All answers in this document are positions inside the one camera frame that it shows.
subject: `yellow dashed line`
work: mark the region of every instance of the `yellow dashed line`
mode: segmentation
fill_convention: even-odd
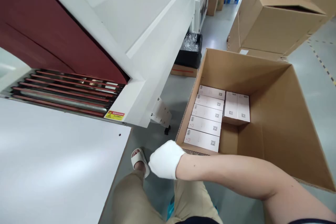
[[[322,62],[322,60],[320,59],[320,57],[317,55],[315,49],[313,48],[313,46],[310,43],[311,40],[307,40],[307,43],[309,44],[310,48],[313,50],[313,53],[315,54],[317,60],[321,63],[321,65],[323,66],[324,70],[327,72],[329,78],[332,80],[333,84],[336,86],[336,81],[334,80],[334,78],[332,77],[332,75],[329,73],[328,69],[326,68],[326,66],[324,65],[324,63]]]

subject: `leg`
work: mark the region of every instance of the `leg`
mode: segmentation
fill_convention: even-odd
[[[144,191],[144,164],[137,162],[135,170],[115,187],[112,202],[113,222],[118,224],[164,224]]]
[[[191,216],[209,217],[223,224],[202,181],[175,180],[174,190],[175,218],[171,218],[169,224],[184,221]]]

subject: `warning label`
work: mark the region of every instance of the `warning label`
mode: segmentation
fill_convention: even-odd
[[[108,111],[108,113],[104,116],[104,118],[121,121],[124,118],[125,113]]]

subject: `hand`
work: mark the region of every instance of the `hand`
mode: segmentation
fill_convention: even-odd
[[[176,167],[183,154],[184,150],[169,140],[151,155],[149,167],[160,178],[176,179]]]

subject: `sticker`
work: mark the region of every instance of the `sticker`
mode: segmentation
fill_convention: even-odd
[[[104,118],[121,121],[124,118],[125,113],[108,111],[108,113],[104,116]]]
[[[248,50],[243,50],[243,49],[241,49],[239,53],[240,53],[240,54],[245,54],[245,55],[247,55]]]

